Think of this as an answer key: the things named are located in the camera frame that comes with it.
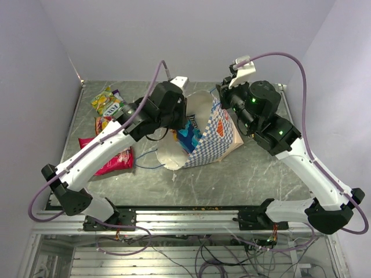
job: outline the grey wall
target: grey wall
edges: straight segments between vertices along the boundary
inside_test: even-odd
[[[307,130],[316,155],[350,187],[366,192],[362,208],[371,213],[371,1],[356,5],[336,1],[304,56],[308,79]],[[288,86],[288,102],[301,126],[301,78]],[[349,226],[361,230],[355,213]],[[363,236],[340,234],[354,278],[369,277],[369,256]]]
[[[81,84],[37,0],[1,1],[0,41],[0,271],[16,277],[33,225],[28,202],[44,183],[40,169],[60,159]]]
[[[302,58],[334,0],[41,2],[82,79],[147,81],[165,59],[173,75],[219,82],[239,56]],[[294,69],[264,59],[256,78],[287,83]]]

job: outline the work surface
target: work surface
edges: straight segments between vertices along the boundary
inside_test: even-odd
[[[78,138],[95,136],[94,117],[98,114],[90,101],[108,85],[112,90],[119,89],[121,96],[131,102],[144,95],[149,82],[85,82],[63,161],[80,150]],[[214,83],[191,82],[185,95],[213,87]],[[278,114],[289,118],[283,100]],[[221,162],[177,171],[163,167],[115,171],[92,177],[87,184],[88,190],[108,197],[115,205],[132,206],[239,206],[258,205],[266,198],[300,200],[310,197],[308,188],[290,168],[257,146],[252,139],[243,137],[243,140],[245,144]],[[155,142],[142,138],[133,146],[134,154],[138,157],[155,149],[155,145]],[[138,164],[153,167],[159,162],[156,154],[150,153]],[[52,206],[59,205],[53,195],[50,201]]]

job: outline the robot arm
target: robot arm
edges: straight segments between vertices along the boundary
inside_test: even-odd
[[[108,224],[120,222],[120,215],[115,206],[108,199],[89,193],[85,185],[91,176],[113,156],[132,146],[145,135],[152,134],[160,127],[182,129],[187,121],[185,115],[187,102],[183,96],[187,83],[188,78],[178,76],[171,82],[158,84],[143,109],[125,130],[117,132],[137,109],[141,99],[125,105],[117,119],[111,121],[104,131],[73,157],[56,167],[48,164],[42,169],[46,180],[66,171],[66,174],[53,182],[50,187],[67,215],[83,213]],[[116,135],[105,141],[101,140],[113,132],[117,132]],[[99,144],[72,168],[67,167],[97,142]]]
[[[246,57],[237,59],[235,64]],[[313,199],[300,201],[265,200],[254,220],[236,219],[239,222],[259,222],[271,226],[274,222],[293,221],[311,224],[325,234],[332,234],[345,226],[353,215],[354,205],[316,167],[308,156],[300,132],[288,120],[276,114],[281,95],[267,81],[247,83],[248,75],[255,72],[252,62],[235,69],[230,65],[231,76],[217,85],[221,107],[232,108],[248,129],[257,144],[272,156],[288,165],[309,187]],[[105,133],[117,131],[137,109],[141,99],[125,105],[121,116],[111,121],[104,131],[71,159],[54,167],[46,165],[43,176],[50,180],[68,169],[72,161],[93,144],[99,144],[84,156],[73,168],[53,182],[50,187],[67,215],[83,213],[108,224],[122,222],[120,213],[106,198],[89,193],[84,186],[89,178],[115,154],[133,145],[142,137],[152,134],[160,127],[182,129],[186,123],[187,99],[183,90],[188,83],[185,77],[158,84],[153,94],[131,125],[110,139],[101,142]],[[318,159],[316,163],[327,170],[330,177],[338,180]],[[359,188],[351,189],[338,180],[342,189],[360,204],[364,193]]]
[[[249,60],[249,57],[237,59]],[[351,189],[332,174],[316,157],[310,159],[300,132],[276,114],[281,95],[267,81],[247,83],[248,75],[255,72],[252,62],[236,70],[230,65],[231,76],[217,85],[221,107],[232,108],[245,125],[248,135],[257,144],[289,166],[314,194],[313,199],[300,201],[279,201],[267,199],[260,206],[259,222],[293,221],[311,224],[325,234],[332,234],[346,225],[353,215],[354,205],[316,167],[316,161],[330,177],[338,181],[360,204],[364,193],[359,188]]]

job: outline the purple wire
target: purple wire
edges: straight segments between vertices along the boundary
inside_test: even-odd
[[[202,277],[202,274],[206,268],[214,266],[217,268],[217,270],[219,270],[220,278],[228,278],[228,273],[225,271],[224,267],[222,265],[215,265],[215,263],[217,263],[217,261],[214,259],[211,259],[209,262],[204,262],[199,268],[198,277]]]
[[[151,244],[152,244],[152,234],[146,228],[142,228],[142,227],[138,227],[138,226],[113,225],[113,224],[108,224],[108,223],[105,223],[103,221],[100,221],[96,218],[93,218],[93,219],[96,222],[98,222],[100,225],[104,225],[104,226],[107,226],[107,227],[110,227],[110,228],[122,228],[122,229],[135,228],[135,229],[139,229],[139,230],[143,230],[143,231],[147,232],[148,235],[150,236],[149,241],[146,244],[146,246],[144,246],[142,249],[140,249],[138,251],[131,252],[131,253],[115,253],[115,252],[104,251],[102,248],[99,247],[99,241],[97,240],[95,245],[97,247],[97,251],[99,251],[99,252],[102,252],[102,253],[105,253],[105,254],[108,254],[108,255],[113,255],[113,256],[130,256],[130,255],[135,255],[135,254],[138,254],[138,253],[144,251],[145,249],[149,248],[149,246],[151,246]]]
[[[109,138],[111,138],[112,136],[115,136],[116,134],[118,134],[121,130],[123,130],[124,128],[126,128],[129,124],[131,124],[131,122],[133,121],[133,119],[139,114],[139,112],[142,110],[142,108],[144,107],[144,104],[146,103],[146,100],[148,99],[148,97],[151,95],[152,91],[153,91],[153,88],[155,86],[155,82],[156,82],[156,79],[157,79],[157,76],[158,76],[158,73],[159,73],[159,70],[160,70],[160,67],[161,65],[164,66],[165,68],[165,71],[166,71],[166,75],[168,77],[168,79],[170,79],[170,73],[169,73],[169,69],[168,69],[168,66],[166,65],[165,61],[164,60],[161,60],[160,63],[157,65],[157,68],[155,70],[155,73],[154,73],[154,76],[152,78],[152,81],[150,83],[150,86],[148,88],[148,91],[147,93],[144,95],[142,101],[140,102],[138,108],[135,110],[135,112],[133,113],[133,115],[120,127],[118,128],[117,130],[113,131],[112,133],[104,136],[101,140],[102,141],[105,141]],[[70,168],[72,168],[74,165],[76,165],[76,163],[78,163],[86,154],[88,154],[91,150],[93,150],[96,146],[99,145],[99,142],[96,142],[94,144],[92,144],[90,147],[86,148],[86,149],[83,149],[83,152],[74,160],[72,161],[67,167],[66,169],[69,170]],[[41,218],[37,218],[36,216],[33,215],[32,213],[32,207],[37,199],[37,197],[41,194],[42,191],[44,191],[51,183],[53,183],[54,181],[56,181],[58,178],[60,178],[61,176],[63,176],[64,174],[66,173],[65,170],[63,170],[62,172],[60,172],[58,175],[56,175],[55,177],[53,177],[50,181],[48,181],[35,195],[34,197],[31,199],[30,201],[30,204],[28,205],[28,216],[33,220],[33,221],[36,221],[36,222],[48,222],[48,221],[51,221],[55,218],[57,218],[58,216],[62,215],[64,213],[64,211],[61,211],[59,213],[57,213],[56,215],[50,217],[50,218],[45,218],[45,219],[41,219]]]
[[[307,108],[307,77],[305,75],[305,70],[304,70],[304,67],[303,67],[302,63],[297,58],[292,56],[291,54],[288,54],[288,53],[285,53],[285,52],[270,52],[270,53],[266,53],[266,54],[256,56],[254,58],[251,58],[250,60],[241,61],[240,63],[238,63],[236,65],[236,67],[237,68],[242,67],[249,62],[252,62],[252,61],[255,61],[259,58],[267,57],[267,56],[284,56],[284,57],[290,58],[291,60],[293,60],[299,66],[299,69],[300,69],[300,72],[301,72],[301,77],[303,79],[303,109],[302,109],[302,112],[301,112],[301,126],[302,126],[302,129],[303,129],[303,132],[302,132],[303,140],[304,140],[305,148],[308,152],[308,156],[312,160],[313,164],[316,165],[318,170],[321,171],[322,174],[324,174],[325,177],[328,178],[332,182],[332,184],[340,191],[340,194],[344,195],[353,204],[353,206],[359,211],[359,213],[360,213],[360,215],[361,215],[361,217],[362,217],[362,219],[365,223],[365,227],[362,231],[352,231],[352,230],[349,230],[347,228],[342,228],[342,230],[345,231],[345,232],[348,232],[348,233],[352,233],[354,235],[363,235],[363,234],[367,233],[367,231],[369,230],[369,221],[367,219],[366,214],[363,212],[361,207],[355,202],[355,200],[353,200],[353,198],[349,194],[344,192],[344,189],[341,187],[341,185],[333,177],[331,177],[331,175],[315,160],[314,155],[312,153],[312,150],[309,146],[309,141],[308,141],[308,137],[307,137],[307,128],[306,128],[306,125],[305,125],[305,112],[306,112],[306,108]]]

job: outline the purple cable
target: purple cable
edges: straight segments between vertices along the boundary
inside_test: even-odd
[[[148,91],[147,93],[144,95],[142,101],[140,102],[138,108],[135,110],[135,112],[133,113],[133,115],[120,127],[118,128],[116,131],[113,131],[112,133],[104,136],[101,140],[102,141],[105,141],[109,138],[111,138],[112,136],[116,135],[117,133],[119,133],[121,130],[123,130],[124,128],[126,128],[129,124],[131,124],[131,122],[133,121],[133,119],[139,114],[139,112],[142,110],[142,108],[144,107],[144,104],[146,103],[146,100],[148,99],[148,97],[151,95],[152,91],[153,91],[153,88],[154,88],[154,85],[155,85],[155,82],[156,82],[156,79],[157,79],[157,76],[158,76],[158,73],[159,73],[159,70],[160,70],[160,67],[161,65],[163,65],[165,67],[165,71],[166,71],[166,75],[168,77],[168,79],[170,79],[170,73],[169,73],[169,69],[168,69],[168,66],[166,65],[165,61],[164,60],[161,60],[160,63],[157,65],[157,68],[155,70],[155,73],[154,73],[154,76],[153,76],[153,79],[150,83],[150,86],[148,88]],[[89,153],[91,150],[93,150],[96,146],[99,145],[99,142],[96,142],[94,143],[93,145],[91,145],[90,147],[86,148],[74,161],[72,161],[67,167],[66,169],[69,170],[70,168],[72,168],[76,163],[78,163],[87,153]],[[56,215],[50,217],[50,218],[45,218],[45,219],[41,219],[41,218],[37,218],[36,216],[33,215],[32,213],[32,207],[36,201],[36,198],[40,195],[40,193],[42,191],[44,191],[51,183],[53,183],[54,181],[56,181],[58,178],[60,178],[61,176],[63,176],[64,174],[66,173],[65,170],[63,170],[62,172],[60,172],[58,175],[56,175],[55,177],[53,177],[50,181],[48,181],[35,195],[34,197],[31,199],[30,201],[30,204],[28,205],[28,216],[33,220],[33,221],[36,221],[36,222],[48,222],[48,221],[51,221],[55,218],[57,218],[58,216],[62,215],[64,213],[64,211],[61,211],[59,213],[57,213]]]
[[[205,269],[209,266],[214,266],[215,268],[217,268],[217,270],[219,270],[220,278],[228,278],[228,273],[225,271],[224,267],[222,265],[215,265],[216,262],[217,261],[214,259],[211,259],[210,262],[204,262],[199,268],[198,277],[202,278],[202,274]]]
[[[304,67],[303,67],[302,63],[297,58],[292,56],[291,54],[288,54],[288,53],[285,53],[285,52],[270,52],[270,53],[266,53],[266,54],[256,56],[254,58],[251,58],[250,60],[241,61],[235,67],[236,68],[242,67],[249,62],[252,62],[252,61],[255,61],[259,58],[267,57],[267,56],[284,56],[284,57],[290,58],[291,60],[293,60],[299,66],[299,69],[300,69],[300,72],[301,72],[301,77],[303,79],[303,109],[302,109],[302,112],[301,112],[301,126],[302,126],[302,129],[303,129],[303,140],[304,140],[305,148],[308,152],[308,156],[312,160],[313,164],[316,165],[318,170],[321,171],[322,174],[324,174],[325,177],[328,178],[332,182],[332,184],[340,191],[340,194],[344,195],[353,204],[353,206],[360,213],[360,215],[361,215],[361,217],[362,217],[362,219],[365,223],[365,227],[362,231],[352,231],[352,230],[349,230],[347,228],[342,228],[342,230],[345,231],[345,232],[348,232],[348,233],[352,233],[354,235],[363,235],[363,234],[367,233],[367,231],[369,230],[369,221],[367,219],[366,214],[363,212],[361,207],[355,202],[355,200],[353,200],[353,198],[349,194],[344,192],[344,189],[340,186],[340,184],[336,180],[334,180],[331,177],[331,175],[315,160],[314,155],[312,153],[312,150],[309,146],[309,141],[308,141],[308,137],[307,137],[307,128],[305,126],[305,111],[306,111],[306,107],[307,107],[307,77],[305,75],[305,70],[304,70]]]
[[[109,251],[104,251],[102,248],[99,247],[99,241],[97,240],[96,241],[96,247],[97,247],[97,251],[99,252],[102,252],[102,253],[105,253],[105,254],[108,254],[108,255],[113,255],[113,256],[130,256],[130,255],[135,255],[135,254],[138,254],[142,251],[144,251],[145,249],[147,249],[149,246],[151,246],[151,243],[152,243],[152,234],[149,230],[147,230],[146,228],[142,228],[142,227],[138,227],[138,226],[124,226],[124,225],[113,225],[113,224],[107,224],[103,221],[100,221],[96,218],[93,218],[96,222],[98,222],[100,225],[104,225],[104,226],[107,226],[107,227],[110,227],[110,228],[136,228],[136,229],[139,229],[139,230],[143,230],[145,232],[148,233],[148,235],[150,236],[149,238],[149,241],[147,243],[146,246],[144,246],[142,249],[138,250],[138,251],[135,251],[135,252],[131,252],[131,253],[115,253],[115,252],[109,252]]]

